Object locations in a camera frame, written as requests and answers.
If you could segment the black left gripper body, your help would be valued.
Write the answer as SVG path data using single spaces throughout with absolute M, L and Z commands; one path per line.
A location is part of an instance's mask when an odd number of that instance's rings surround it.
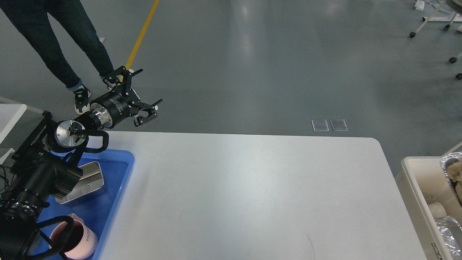
M 97 128 L 112 129 L 119 123 L 138 113 L 136 102 L 140 102 L 137 93 L 130 89 L 128 96 L 119 91 L 109 91 L 90 102 L 90 111 L 98 120 Z

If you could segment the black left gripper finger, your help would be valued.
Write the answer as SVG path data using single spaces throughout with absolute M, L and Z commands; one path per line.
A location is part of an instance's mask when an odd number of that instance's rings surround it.
M 134 71 L 127 69 L 125 66 L 120 66 L 106 77 L 103 77 L 102 81 L 107 85 L 109 91 L 122 96 L 129 96 L 133 92 L 132 78 L 143 71 L 143 69 Z
M 163 102 L 163 99 L 159 99 L 151 105 L 139 100 L 132 101 L 130 103 L 130 116 L 133 118 L 135 127 L 139 127 L 156 119 L 158 105 L 161 102 Z

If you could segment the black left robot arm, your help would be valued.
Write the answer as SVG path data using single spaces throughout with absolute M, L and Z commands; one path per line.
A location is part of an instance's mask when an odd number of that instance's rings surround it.
M 53 255 L 67 259 L 64 247 L 71 237 L 74 219 L 57 216 L 38 222 L 48 198 L 62 199 L 83 176 L 78 163 L 84 153 L 101 153 L 109 145 L 112 129 L 129 117 L 136 127 L 157 118 L 159 99 L 141 102 L 132 87 L 132 72 L 121 66 L 104 77 L 109 92 L 90 102 L 90 110 L 74 120 L 56 122 L 49 111 L 13 154 L 10 173 L 1 194 L 1 259 L 43 260 Z

